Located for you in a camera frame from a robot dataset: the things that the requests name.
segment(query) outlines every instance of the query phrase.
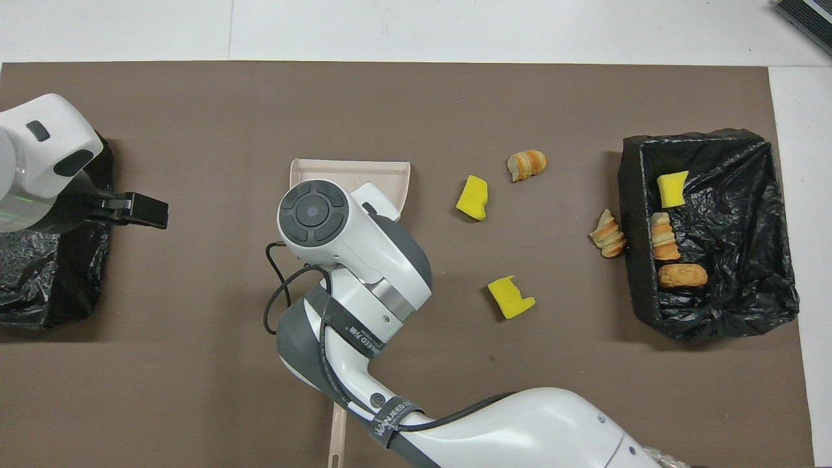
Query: yellow sponge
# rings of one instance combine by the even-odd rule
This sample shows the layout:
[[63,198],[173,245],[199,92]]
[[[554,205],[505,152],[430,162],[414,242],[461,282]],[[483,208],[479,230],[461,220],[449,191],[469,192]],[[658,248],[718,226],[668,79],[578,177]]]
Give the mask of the yellow sponge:
[[477,221],[485,219],[485,204],[488,203],[488,184],[476,176],[468,176],[463,194],[459,196],[457,209]]
[[685,204],[685,198],[681,195],[685,179],[687,179],[687,171],[659,176],[656,182],[659,184],[662,208],[680,207]]
[[500,311],[507,319],[514,318],[534,306],[534,297],[523,299],[520,290],[512,283],[512,278],[514,275],[488,283],[488,290],[497,300]]

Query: white table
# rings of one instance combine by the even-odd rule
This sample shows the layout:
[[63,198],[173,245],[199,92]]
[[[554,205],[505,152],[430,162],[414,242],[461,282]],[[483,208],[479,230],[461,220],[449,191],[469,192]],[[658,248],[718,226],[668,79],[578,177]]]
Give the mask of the white table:
[[815,464],[832,466],[832,57],[766,0],[0,2],[0,64],[248,59],[769,67]]

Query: black plastic bag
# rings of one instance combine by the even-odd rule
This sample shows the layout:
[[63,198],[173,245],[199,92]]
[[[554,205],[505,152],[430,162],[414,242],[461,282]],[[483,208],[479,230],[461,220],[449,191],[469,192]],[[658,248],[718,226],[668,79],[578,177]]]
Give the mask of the black plastic bag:
[[[686,203],[661,209],[656,179],[689,171]],[[747,130],[624,140],[618,172],[633,310],[678,340],[762,335],[799,311],[785,209],[771,143]],[[668,212],[681,259],[657,261],[650,216]],[[698,288],[665,289],[656,272],[696,263]]]
[[[84,172],[113,190],[112,153]],[[111,226],[85,222],[64,234],[23,230],[0,233],[0,326],[39,329],[92,314],[101,294]]]

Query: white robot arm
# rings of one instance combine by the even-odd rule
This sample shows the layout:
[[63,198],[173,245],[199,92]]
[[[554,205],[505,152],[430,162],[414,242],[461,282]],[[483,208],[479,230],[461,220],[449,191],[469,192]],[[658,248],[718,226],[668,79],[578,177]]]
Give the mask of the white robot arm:
[[363,199],[369,192],[376,191],[351,195],[316,180],[281,201],[277,224],[286,246],[330,276],[280,317],[278,352],[293,374],[358,417],[372,438],[412,466],[659,466],[570,391],[499,395],[433,420],[376,381],[369,361],[428,299],[433,280],[413,238]]
[[166,203],[92,185],[83,169],[104,151],[87,120],[57,94],[0,112],[0,232],[60,233],[86,220],[164,229]]

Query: brown paper mat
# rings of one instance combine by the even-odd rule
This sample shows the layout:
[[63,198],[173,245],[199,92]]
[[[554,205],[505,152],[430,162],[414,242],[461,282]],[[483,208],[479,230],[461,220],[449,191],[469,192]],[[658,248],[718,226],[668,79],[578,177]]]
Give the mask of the brown paper mat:
[[[623,259],[587,239],[603,208],[618,212],[622,138],[745,127],[776,144],[764,68],[3,65],[0,108],[46,92],[109,139],[116,188],[169,202],[171,222],[116,229],[90,320],[0,333],[5,466],[325,466],[331,404],[260,323],[295,157],[413,163],[401,222],[434,293],[370,370],[429,416],[559,386],[695,465],[812,464],[796,323],[674,342],[632,315]],[[510,184],[505,160],[528,148],[549,167]],[[479,224],[453,208],[469,173],[490,186]],[[509,274],[537,305],[504,322],[484,288]],[[404,466],[348,431],[347,466]]]

